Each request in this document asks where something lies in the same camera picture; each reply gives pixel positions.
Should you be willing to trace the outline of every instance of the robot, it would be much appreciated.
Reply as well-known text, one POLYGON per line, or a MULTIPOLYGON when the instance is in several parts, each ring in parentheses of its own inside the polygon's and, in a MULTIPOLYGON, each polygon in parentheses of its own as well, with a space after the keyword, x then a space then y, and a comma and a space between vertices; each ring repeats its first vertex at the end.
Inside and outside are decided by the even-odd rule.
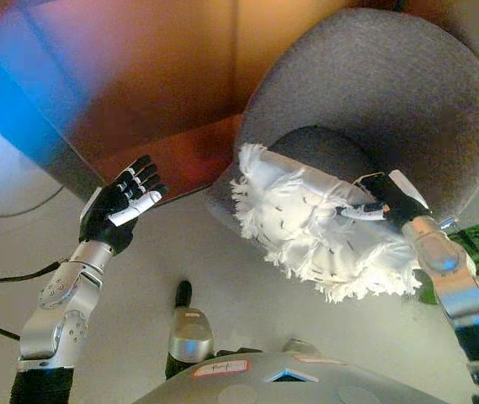
MULTIPOLYGON (((373 174, 357 184, 372 193, 380 211, 373 215, 371 207, 358 206, 339 214, 360 218, 367 212, 387 220, 413 245, 479 385, 479 278, 468 269, 465 250, 449 240, 431 212, 389 175, 373 174)), ((68 402, 104 268, 129 246, 137 217, 166 192, 149 156, 136 160, 107 187, 96 189, 81 214, 78 248, 58 264, 24 325, 13 404, 68 402)), ((214 354, 207 318, 189 307, 191 293, 189 282, 179 285, 167 381, 139 403, 442 402, 384 376, 324 358, 300 340, 290 340, 281 353, 241 348, 214 354)), ((473 402, 479 403, 479 395, 473 402)))

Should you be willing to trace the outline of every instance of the robotic arm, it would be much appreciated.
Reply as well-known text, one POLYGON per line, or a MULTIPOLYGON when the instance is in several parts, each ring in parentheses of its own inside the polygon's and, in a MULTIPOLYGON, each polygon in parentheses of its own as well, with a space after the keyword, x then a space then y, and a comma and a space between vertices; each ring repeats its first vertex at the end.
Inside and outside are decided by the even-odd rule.
MULTIPOLYGON (((471 377, 479 385, 479 277, 469 270, 464 248, 447 237, 422 197, 417 198, 418 191, 405 177, 402 181, 394 173, 372 174, 357 182, 379 201, 380 210, 376 213, 365 207, 340 213, 360 219, 387 219, 413 245, 420 266, 431 278, 439 303, 470 361, 467 368, 471 377)), ((473 400, 478 404, 479 396, 473 400)))
POLYGON ((110 259, 132 240, 137 217, 167 192, 149 156, 97 189, 80 216, 80 244, 39 295, 20 337, 11 402, 66 403, 110 259))

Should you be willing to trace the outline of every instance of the silver metal arm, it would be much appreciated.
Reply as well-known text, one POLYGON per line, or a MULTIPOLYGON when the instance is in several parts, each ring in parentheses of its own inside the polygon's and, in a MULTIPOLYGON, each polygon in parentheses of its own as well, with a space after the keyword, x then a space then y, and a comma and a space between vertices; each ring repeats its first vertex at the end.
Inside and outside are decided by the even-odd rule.
POLYGON ((479 277, 470 272, 466 251, 428 216, 409 221, 402 233, 431 278, 439 303, 471 361, 467 365, 471 377, 479 385, 479 277))
POLYGON ((103 242, 82 242, 55 271, 22 330, 19 371, 75 367, 112 256, 103 242))

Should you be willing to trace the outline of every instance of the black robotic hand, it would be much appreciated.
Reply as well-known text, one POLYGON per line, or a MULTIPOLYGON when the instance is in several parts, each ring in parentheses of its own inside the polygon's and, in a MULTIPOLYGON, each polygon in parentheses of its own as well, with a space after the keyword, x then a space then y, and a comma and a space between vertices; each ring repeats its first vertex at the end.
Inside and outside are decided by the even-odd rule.
POLYGON ((121 253, 132 241, 137 217, 168 191, 160 182, 149 156, 133 162, 113 183, 95 190, 80 215, 78 241, 104 242, 114 255, 121 253))

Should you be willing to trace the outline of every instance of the gray floor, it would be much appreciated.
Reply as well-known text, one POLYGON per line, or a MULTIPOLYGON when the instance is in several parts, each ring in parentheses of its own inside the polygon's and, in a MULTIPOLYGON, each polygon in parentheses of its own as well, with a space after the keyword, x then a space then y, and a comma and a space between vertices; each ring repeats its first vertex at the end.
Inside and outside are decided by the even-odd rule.
MULTIPOLYGON (((1 233, 0 275, 27 273, 71 252, 81 208, 64 192, 1 233)), ((449 402, 467 403, 475 390, 438 307, 391 296, 329 305, 310 284, 264 263, 194 194, 143 217, 132 246, 109 266, 72 402, 131 402, 164 381, 173 292, 183 278, 210 319, 216 348, 278 350, 298 337, 449 402)), ((18 331, 43 282, 0 287, 0 323, 18 331)), ((17 344, 0 337, 0 402, 8 399, 17 354, 17 344)))

